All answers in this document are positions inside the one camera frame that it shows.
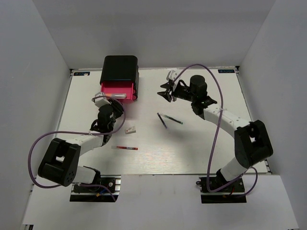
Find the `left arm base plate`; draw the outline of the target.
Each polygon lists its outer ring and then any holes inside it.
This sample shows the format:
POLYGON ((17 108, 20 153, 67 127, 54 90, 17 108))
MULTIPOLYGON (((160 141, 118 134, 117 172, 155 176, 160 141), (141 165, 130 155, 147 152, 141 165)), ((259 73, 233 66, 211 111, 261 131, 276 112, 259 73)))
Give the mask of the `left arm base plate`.
POLYGON ((116 202, 121 187, 120 175, 102 175, 97 180, 100 186, 73 184, 70 202, 113 203, 116 202))

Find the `orange highlighter pen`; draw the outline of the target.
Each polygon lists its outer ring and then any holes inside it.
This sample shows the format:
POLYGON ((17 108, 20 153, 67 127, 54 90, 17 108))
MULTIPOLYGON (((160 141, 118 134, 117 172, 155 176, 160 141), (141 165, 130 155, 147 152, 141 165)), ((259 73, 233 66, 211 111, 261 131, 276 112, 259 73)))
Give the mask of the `orange highlighter pen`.
POLYGON ((116 99, 125 99, 127 97, 125 93, 107 93, 106 96, 113 97, 116 99))

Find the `pink top drawer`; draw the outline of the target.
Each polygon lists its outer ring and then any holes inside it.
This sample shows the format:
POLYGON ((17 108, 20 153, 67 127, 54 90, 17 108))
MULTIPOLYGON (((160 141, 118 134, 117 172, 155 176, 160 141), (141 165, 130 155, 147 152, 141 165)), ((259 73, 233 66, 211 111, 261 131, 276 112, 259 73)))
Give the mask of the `pink top drawer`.
POLYGON ((123 104, 133 103, 137 99, 132 81, 104 81, 101 83, 101 92, 112 97, 115 97, 114 94, 125 94, 126 98, 118 98, 123 104))

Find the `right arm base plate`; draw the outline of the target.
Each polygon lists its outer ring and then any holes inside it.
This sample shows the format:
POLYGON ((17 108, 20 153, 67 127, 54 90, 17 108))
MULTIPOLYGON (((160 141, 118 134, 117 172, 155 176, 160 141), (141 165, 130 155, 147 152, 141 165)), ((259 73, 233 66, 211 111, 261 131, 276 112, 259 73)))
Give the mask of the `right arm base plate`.
POLYGON ((239 204, 247 202, 242 179, 215 193, 210 193, 206 184, 206 177, 200 177, 196 182, 196 186, 200 187, 202 204, 239 204))

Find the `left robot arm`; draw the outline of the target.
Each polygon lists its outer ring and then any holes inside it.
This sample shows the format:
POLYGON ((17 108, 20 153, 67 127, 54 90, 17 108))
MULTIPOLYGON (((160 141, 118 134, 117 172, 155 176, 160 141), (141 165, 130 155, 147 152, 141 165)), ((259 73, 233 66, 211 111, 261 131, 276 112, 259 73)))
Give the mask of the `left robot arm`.
POLYGON ((52 139, 38 167, 38 176, 64 187, 85 184, 90 191, 97 191, 101 187, 100 172, 79 166, 79 158, 107 144, 115 133, 116 120, 124 114, 123 105, 110 99, 99 107, 97 119, 92 122, 88 133, 67 140, 52 139))

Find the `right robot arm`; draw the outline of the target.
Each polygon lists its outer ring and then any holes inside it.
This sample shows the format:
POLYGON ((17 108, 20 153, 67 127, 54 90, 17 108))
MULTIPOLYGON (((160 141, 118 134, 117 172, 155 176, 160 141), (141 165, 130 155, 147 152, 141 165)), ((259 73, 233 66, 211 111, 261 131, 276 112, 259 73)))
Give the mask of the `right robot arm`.
POLYGON ((240 118, 223 109, 207 92, 207 83, 201 75, 194 75, 187 85, 183 80, 167 77, 167 83, 158 95, 167 101, 177 98, 189 101, 193 112, 222 129, 234 139, 234 158, 216 172, 216 176, 207 179, 206 192, 228 191, 234 182, 255 164, 273 154, 272 144, 265 124, 240 118))

